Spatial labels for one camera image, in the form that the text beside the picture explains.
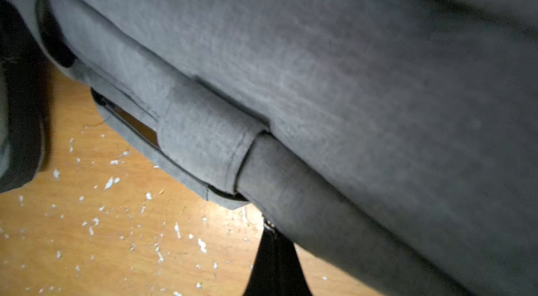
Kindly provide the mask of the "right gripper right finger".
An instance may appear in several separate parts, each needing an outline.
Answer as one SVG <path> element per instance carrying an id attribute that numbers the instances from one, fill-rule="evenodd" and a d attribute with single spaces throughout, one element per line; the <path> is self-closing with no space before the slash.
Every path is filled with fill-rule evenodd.
<path id="1" fill-rule="evenodd" d="M 278 295 L 312 296 L 298 259 L 294 243 L 282 233 L 275 233 Z"/>

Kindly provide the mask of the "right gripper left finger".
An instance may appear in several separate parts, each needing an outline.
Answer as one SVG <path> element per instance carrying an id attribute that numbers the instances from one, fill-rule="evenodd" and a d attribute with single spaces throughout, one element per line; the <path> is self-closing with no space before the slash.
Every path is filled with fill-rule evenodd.
<path id="1" fill-rule="evenodd" d="M 263 234 L 244 296 L 277 295 L 277 247 L 275 229 L 263 225 Z"/>

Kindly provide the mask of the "grey laptop bag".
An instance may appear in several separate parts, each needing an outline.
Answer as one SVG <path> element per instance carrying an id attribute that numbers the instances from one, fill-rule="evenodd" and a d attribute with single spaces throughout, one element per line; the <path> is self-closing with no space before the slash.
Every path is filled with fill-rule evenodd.
<path id="1" fill-rule="evenodd" d="M 388 295 L 537 294 L 537 0 L 10 0 L 131 146 Z"/>
<path id="2" fill-rule="evenodd" d="M 15 7 L 1 0 L 1 192 L 33 180 L 48 142 L 40 83 L 46 59 Z"/>

